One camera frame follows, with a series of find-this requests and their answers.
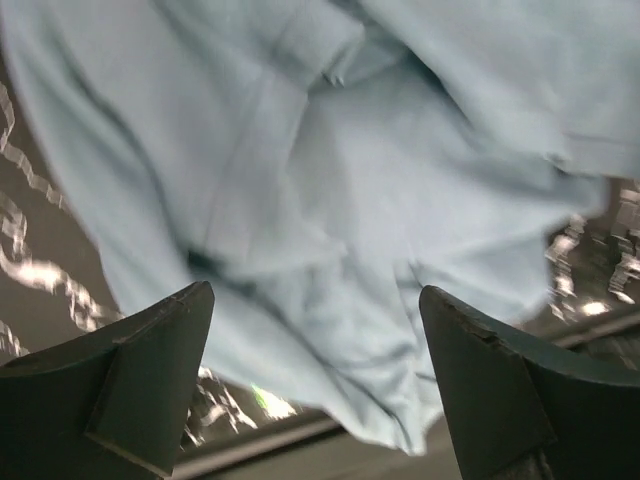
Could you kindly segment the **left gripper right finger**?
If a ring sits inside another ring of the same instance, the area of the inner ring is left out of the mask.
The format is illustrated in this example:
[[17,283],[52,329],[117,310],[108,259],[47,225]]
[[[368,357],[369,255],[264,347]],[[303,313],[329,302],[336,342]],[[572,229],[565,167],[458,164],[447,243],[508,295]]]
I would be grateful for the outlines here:
[[465,479],[636,479],[639,373],[427,286],[420,313]]

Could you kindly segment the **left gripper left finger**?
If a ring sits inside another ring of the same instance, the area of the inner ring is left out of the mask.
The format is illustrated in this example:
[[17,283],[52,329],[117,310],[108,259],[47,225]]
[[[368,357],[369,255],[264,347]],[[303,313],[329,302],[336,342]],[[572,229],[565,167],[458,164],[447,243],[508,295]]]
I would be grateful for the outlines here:
[[196,282],[1,368],[4,479],[172,475],[214,293]]

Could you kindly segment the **grey-blue t-shirt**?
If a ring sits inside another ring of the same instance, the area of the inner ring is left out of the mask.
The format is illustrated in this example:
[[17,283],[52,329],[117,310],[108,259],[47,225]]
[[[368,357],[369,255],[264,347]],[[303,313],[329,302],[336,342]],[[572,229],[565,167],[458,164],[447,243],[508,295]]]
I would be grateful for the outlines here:
[[410,455],[421,290],[561,313],[639,175],[635,1],[5,1],[1,36],[121,311],[207,281],[207,366]]

